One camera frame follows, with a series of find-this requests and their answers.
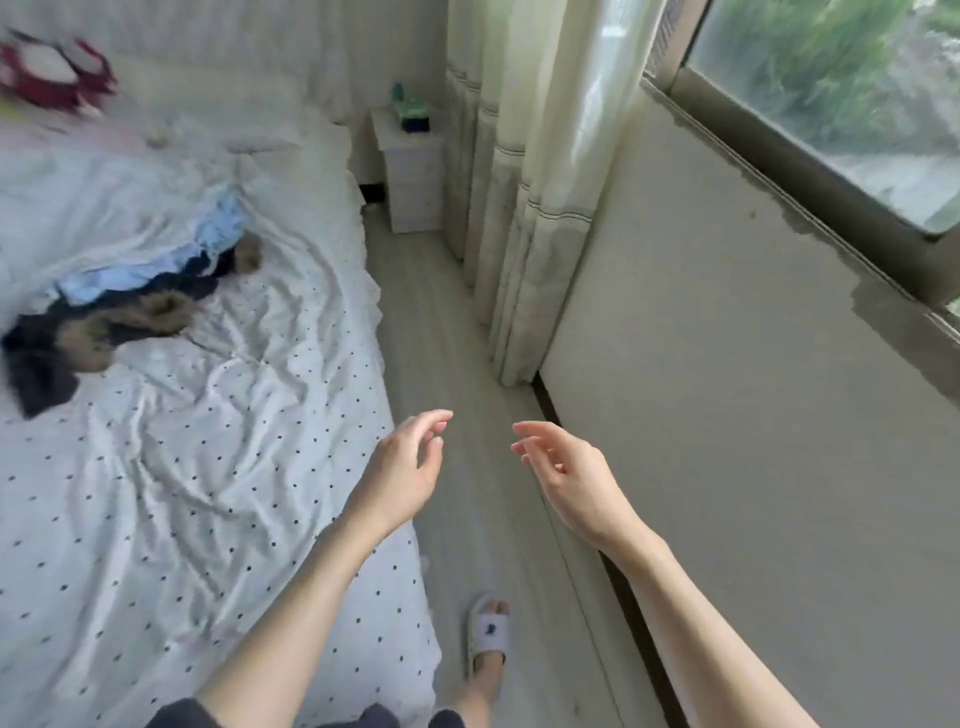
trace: left hand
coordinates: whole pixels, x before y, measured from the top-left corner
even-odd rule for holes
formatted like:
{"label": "left hand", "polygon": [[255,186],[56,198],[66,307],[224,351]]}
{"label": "left hand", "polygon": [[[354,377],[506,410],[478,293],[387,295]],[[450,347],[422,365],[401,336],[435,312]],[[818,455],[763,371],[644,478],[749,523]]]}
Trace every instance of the left hand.
{"label": "left hand", "polygon": [[[379,541],[410,521],[433,495],[444,460],[444,439],[453,413],[435,409],[409,417],[381,440],[363,477],[347,498],[344,516],[371,529]],[[420,445],[423,462],[418,464]]]}

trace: white slipper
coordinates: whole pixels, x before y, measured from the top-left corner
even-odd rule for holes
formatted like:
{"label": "white slipper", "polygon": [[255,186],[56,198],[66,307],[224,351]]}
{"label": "white slipper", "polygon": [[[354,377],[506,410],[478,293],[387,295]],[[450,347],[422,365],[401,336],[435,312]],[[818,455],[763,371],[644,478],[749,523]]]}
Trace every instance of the white slipper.
{"label": "white slipper", "polygon": [[470,608],[467,620],[467,678],[475,671],[476,658],[484,652],[503,653],[504,664],[510,654],[510,615],[481,611],[492,601],[492,595],[484,594]]}

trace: wall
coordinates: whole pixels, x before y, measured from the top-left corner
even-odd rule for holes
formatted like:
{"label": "wall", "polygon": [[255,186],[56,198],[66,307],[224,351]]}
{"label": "wall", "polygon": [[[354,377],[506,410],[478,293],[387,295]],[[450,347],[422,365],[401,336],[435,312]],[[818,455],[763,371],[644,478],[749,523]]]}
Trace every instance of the wall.
{"label": "wall", "polygon": [[960,716],[960,358],[924,312],[637,101],[541,373],[822,725]]}
{"label": "wall", "polygon": [[361,184],[383,182],[367,110],[387,106],[396,81],[433,106],[443,104],[446,0],[348,0],[345,20],[358,109],[350,168]]}

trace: floor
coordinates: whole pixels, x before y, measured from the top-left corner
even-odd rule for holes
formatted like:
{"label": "floor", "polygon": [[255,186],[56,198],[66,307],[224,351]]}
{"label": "floor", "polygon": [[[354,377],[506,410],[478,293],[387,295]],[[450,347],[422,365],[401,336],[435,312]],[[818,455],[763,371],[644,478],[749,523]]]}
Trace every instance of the floor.
{"label": "floor", "polygon": [[380,207],[368,208],[365,225],[394,417],[454,411],[437,492],[416,521],[444,651],[438,699],[462,679],[464,615],[490,590],[514,614],[495,725],[662,726],[597,554],[565,531],[510,453],[511,423],[542,414],[529,386],[493,379],[459,262],[436,233],[393,235]]}

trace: polka dot bed sheet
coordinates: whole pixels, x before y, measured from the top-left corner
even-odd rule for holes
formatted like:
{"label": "polka dot bed sheet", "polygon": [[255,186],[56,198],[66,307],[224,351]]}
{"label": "polka dot bed sheet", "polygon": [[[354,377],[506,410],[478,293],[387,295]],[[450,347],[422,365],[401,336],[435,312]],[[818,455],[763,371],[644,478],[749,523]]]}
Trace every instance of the polka dot bed sheet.
{"label": "polka dot bed sheet", "polygon": [[[264,265],[223,282],[182,336],[124,345],[29,422],[0,394],[0,724],[129,728],[191,694],[392,428],[378,289],[337,157],[240,159]],[[295,725],[374,702],[419,723],[439,661],[407,524],[350,586]]]}

